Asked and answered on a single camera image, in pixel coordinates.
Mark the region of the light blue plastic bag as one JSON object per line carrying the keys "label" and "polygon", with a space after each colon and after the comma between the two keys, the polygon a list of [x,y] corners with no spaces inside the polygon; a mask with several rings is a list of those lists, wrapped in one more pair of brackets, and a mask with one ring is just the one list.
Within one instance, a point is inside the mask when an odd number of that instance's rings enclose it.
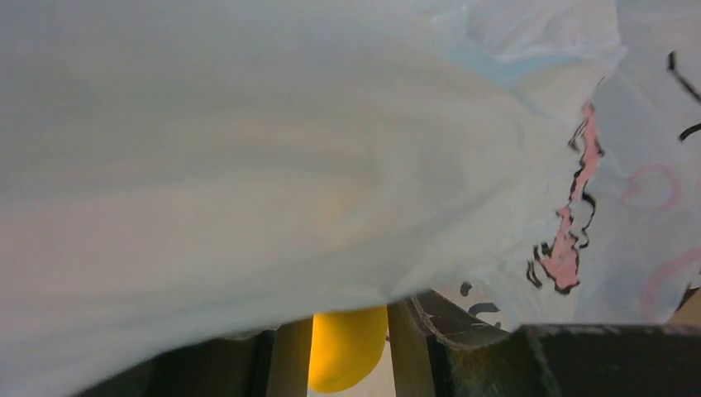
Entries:
{"label": "light blue plastic bag", "polygon": [[697,1],[4,1],[1,393],[469,281],[663,323]]}

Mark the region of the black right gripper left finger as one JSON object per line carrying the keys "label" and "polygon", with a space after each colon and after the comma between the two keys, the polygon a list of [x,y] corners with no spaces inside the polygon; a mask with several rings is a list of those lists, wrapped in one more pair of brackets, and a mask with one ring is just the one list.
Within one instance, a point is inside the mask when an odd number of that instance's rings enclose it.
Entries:
{"label": "black right gripper left finger", "polygon": [[84,396],[304,396],[310,318],[245,339],[217,338],[156,356]]}

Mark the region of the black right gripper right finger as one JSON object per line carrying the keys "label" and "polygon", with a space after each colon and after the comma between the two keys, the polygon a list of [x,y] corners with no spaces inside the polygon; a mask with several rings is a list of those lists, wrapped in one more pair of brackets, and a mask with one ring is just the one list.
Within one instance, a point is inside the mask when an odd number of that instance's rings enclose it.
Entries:
{"label": "black right gripper right finger", "polygon": [[524,325],[497,329],[435,291],[389,305],[399,396],[697,396],[700,330]]}

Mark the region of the yellow fake squash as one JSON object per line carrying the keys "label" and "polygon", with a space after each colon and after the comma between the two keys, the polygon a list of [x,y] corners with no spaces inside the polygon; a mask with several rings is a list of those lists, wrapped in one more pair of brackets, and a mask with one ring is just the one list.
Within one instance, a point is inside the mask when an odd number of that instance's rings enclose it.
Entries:
{"label": "yellow fake squash", "polygon": [[315,314],[308,367],[309,389],[332,394],[360,383],[378,365],[388,328],[385,306]]}

